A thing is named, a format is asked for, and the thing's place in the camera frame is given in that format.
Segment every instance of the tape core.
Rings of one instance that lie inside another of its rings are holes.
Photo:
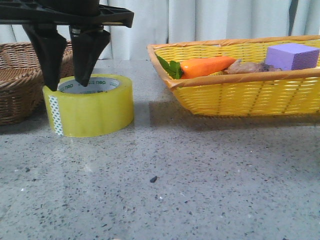
[[[58,86],[58,91],[68,94],[96,94],[117,88],[120,82],[109,77],[91,77],[88,86],[82,86],[75,79],[65,81]]]

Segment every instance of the yellow wicker basket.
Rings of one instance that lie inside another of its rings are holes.
[[[68,42],[61,78],[72,76],[73,52]],[[44,79],[30,42],[0,45],[0,126],[22,122],[43,100]]]
[[[181,105],[196,115],[267,116],[314,114],[320,111],[320,61],[316,68],[222,74],[172,79],[156,54],[166,61],[230,56],[243,62],[263,62],[269,46],[298,43],[320,48],[319,35],[224,39],[150,44],[150,60]]]

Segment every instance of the brown wicker basket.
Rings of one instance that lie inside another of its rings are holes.
[[[61,78],[74,74],[69,41],[61,63]],[[0,44],[0,126],[22,122],[43,101],[44,78],[30,42]]]

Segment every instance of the carrot leaf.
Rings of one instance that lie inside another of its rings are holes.
[[[180,67],[180,63],[176,61],[170,61],[168,63],[166,60],[164,60],[162,57],[156,55],[157,59],[159,60],[159,63],[163,67],[163,69],[172,77],[173,79],[180,79],[183,72]]]

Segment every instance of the toy carrot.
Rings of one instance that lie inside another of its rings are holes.
[[[192,79],[219,72],[228,68],[236,59],[230,56],[216,56],[209,58],[193,58],[182,62],[170,61],[162,57],[157,58],[168,74],[173,79]]]

